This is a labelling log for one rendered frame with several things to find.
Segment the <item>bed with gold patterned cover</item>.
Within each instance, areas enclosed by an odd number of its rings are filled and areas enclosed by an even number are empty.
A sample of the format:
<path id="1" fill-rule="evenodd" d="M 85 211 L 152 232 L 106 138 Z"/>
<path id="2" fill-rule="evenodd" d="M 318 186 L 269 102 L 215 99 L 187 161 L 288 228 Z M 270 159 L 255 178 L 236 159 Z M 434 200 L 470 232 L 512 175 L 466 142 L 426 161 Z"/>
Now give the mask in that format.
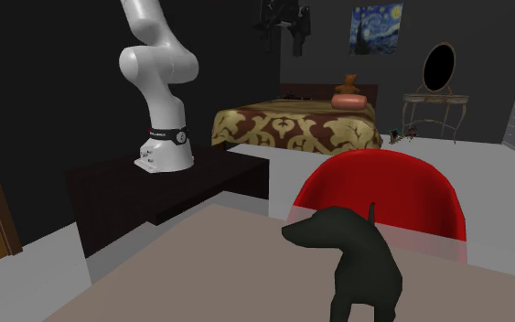
<path id="1" fill-rule="evenodd" d="M 351 109 L 342 104 L 335 109 L 333 96 L 346 91 L 366 97 L 366 105 Z M 211 144 L 260 145 L 327 156 L 379 149 L 377 95 L 376 84 L 358 85 L 354 74 L 346 75 L 341 85 L 282 83 L 277 99 L 217 112 Z"/>

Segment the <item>dressing table with oval mirror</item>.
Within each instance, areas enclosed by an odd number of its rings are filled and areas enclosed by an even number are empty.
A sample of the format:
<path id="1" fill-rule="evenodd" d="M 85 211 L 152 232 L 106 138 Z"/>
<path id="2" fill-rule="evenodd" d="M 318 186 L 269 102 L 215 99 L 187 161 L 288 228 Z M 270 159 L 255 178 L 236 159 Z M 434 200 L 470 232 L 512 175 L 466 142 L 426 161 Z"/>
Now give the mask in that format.
<path id="1" fill-rule="evenodd" d="M 404 94 L 402 97 L 402 130 L 404 134 L 417 123 L 438 123 L 442 125 L 440 134 L 446 128 L 453 130 L 453 141 L 456 143 L 456 134 L 467 114 L 468 95 L 455 95 L 450 81 L 456 69 L 456 52 L 448 42 L 436 44 L 427 54 L 422 68 L 422 84 L 415 93 Z M 441 121 L 434 119 L 415 120 L 414 114 L 418 103 L 443 104 L 444 117 Z M 461 116 L 455 126 L 446 123 L 452 105 L 460 105 Z"/>

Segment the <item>red chair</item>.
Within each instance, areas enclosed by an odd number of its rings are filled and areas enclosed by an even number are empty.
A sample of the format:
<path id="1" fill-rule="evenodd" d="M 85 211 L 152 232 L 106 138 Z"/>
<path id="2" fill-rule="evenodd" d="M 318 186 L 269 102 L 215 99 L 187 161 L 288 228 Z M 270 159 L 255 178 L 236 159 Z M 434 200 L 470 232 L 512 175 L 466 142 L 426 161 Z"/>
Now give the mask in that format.
<path id="1" fill-rule="evenodd" d="M 330 157 L 306 180 L 287 221 L 303 220 L 329 206 L 367 217 L 371 203 L 377 227 L 390 245 L 467 262 L 466 219 L 449 180 L 422 159 L 391 150 Z"/>

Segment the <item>dark robot stand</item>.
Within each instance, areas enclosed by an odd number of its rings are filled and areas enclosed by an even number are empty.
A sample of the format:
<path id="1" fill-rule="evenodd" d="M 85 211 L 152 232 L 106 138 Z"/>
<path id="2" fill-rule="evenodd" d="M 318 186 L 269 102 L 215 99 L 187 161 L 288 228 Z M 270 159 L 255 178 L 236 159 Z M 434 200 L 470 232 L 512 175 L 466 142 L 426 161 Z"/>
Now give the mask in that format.
<path id="1" fill-rule="evenodd" d="M 84 255 L 90 257 L 145 222 L 159 225 L 221 193 L 269 198 L 270 161 L 193 145 L 194 166 L 150 174 L 124 156 L 68 170 Z"/>

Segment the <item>black dog figure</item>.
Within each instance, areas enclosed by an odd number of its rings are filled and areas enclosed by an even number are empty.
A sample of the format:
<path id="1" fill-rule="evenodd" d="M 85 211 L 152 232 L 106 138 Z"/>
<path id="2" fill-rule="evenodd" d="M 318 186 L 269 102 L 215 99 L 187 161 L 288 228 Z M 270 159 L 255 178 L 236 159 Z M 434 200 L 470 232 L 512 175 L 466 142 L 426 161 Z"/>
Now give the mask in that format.
<path id="1" fill-rule="evenodd" d="M 368 217 L 331 206 L 282 228 L 289 242 L 306 248 L 339 249 L 335 294 L 329 322 L 348 322 L 354 304 L 373 307 L 374 322 L 394 322 L 402 294 L 402 274 L 388 243 L 375 226 L 375 204 Z"/>

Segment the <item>blue starry night wall picture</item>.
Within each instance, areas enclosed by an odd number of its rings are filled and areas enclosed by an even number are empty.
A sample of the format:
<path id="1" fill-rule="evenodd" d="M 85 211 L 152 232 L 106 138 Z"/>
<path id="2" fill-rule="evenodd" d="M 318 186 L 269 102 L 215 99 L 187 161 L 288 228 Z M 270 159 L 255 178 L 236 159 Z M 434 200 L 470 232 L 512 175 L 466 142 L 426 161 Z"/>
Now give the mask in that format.
<path id="1" fill-rule="evenodd" d="M 349 54 L 393 55 L 397 51 L 403 3 L 355 7 L 352 12 Z"/>

